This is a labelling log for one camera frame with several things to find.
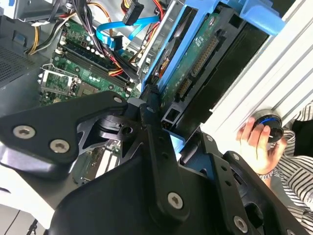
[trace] striped shirt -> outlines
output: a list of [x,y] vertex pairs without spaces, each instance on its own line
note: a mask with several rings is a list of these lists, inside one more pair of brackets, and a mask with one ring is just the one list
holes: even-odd
[[284,138],[287,141],[287,147],[274,169],[274,175],[280,178],[286,195],[296,205],[295,207],[288,206],[289,211],[311,235],[313,235],[313,158],[294,156],[295,133],[288,127],[291,127],[295,120],[312,119],[313,102],[286,125]]

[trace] black knob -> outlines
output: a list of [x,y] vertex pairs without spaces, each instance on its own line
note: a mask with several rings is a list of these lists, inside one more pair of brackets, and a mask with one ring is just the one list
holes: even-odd
[[255,118],[254,127],[258,124],[270,127],[269,143],[279,141],[284,135],[281,118],[272,110],[261,110],[252,115]]

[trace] screw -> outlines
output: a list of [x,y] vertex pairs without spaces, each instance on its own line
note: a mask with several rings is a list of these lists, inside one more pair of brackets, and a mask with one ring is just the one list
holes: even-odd
[[20,139],[30,139],[35,136],[36,131],[30,126],[17,126],[13,129],[13,134]]
[[237,154],[235,154],[235,153],[233,153],[233,157],[234,157],[234,159],[236,159],[237,161],[240,160],[239,156],[238,156]]
[[167,195],[168,203],[177,210],[180,210],[183,206],[182,198],[175,192],[170,192]]
[[246,225],[245,221],[239,216],[234,217],[234,223],[236,227],[244,234],[248,232],[248,226]]
[[295,233],[293,231],[291,231],[290,229],[287,229],[287,234],[288,235],[295,235]]
[[55,153],[66,153],[69,150],[69,144],[64,140],[53,140],[50,143],[50,148]]
[[154,113],[155,111],[153,110],[153,108],[151,108],[151,107],[147,107],[147,110],[149,110],[151,113]]
[[114,97],[114,100],[117,102],[117,103],[122,103],[123,101],[120,99],[120,98],[118,98],[118,97]]
[[211,26],[211,25],[214,23],[214,21],[215,21],[215,17],[212,17],[212,18],[210,19],[209,26]]
[[213,138],[210,137],[209,135],[207,135],[206,138],[207,138],[209,141],[213,142]]

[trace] person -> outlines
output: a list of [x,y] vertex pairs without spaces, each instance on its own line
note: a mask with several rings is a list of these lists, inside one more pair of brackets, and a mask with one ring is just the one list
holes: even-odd
[[[312,107],[313,102],[287,126],[291,127],[295,120],[313,119]],[[253,129],[254,123],[250,117],[237,133],[241,156],[271,190],[272,176],[279,177],[294,204],[288,206],[289,211],[313,235],[313,158],[294,156],[295,133],[289,128],[284,128],[284,137],[268,150],[270,127],[259,124]]]

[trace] finger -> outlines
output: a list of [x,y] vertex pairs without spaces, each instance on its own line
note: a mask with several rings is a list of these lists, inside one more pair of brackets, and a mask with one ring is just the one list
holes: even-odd
[[253,117],[250,117],[248,119],[248,122],[246,123],[245,129],[241,135],[241,142],[245,141],[248,142],[250,133],[252,131],[253,125],[254,125],[255,119]]
[[236,141],[240,141],[241,136],[243,135],[244,129],[245,129],[245,126],[239,129],[239,131],[237,132]]
[[248,140],[248,144],[250,146],[252,146],[252,147],[258,146],[259,138],[260,138],[260,135],[261,135],[263,129],[264,129],[263,124],[259,124],[253,129],[253,131],[251,132],[250,138]]
[[284,138],[281,138],[278,142],[276,142],[275,147],[272,150],[273,160],[278,162],[281,156],[283,155],[285,148],[287,146],[287,142]]
[[270,127],[265,126],[260,134],[260,138],[258,142],[258,149],[262,149],[264,151],[267,150],[269,134],[270,134]]

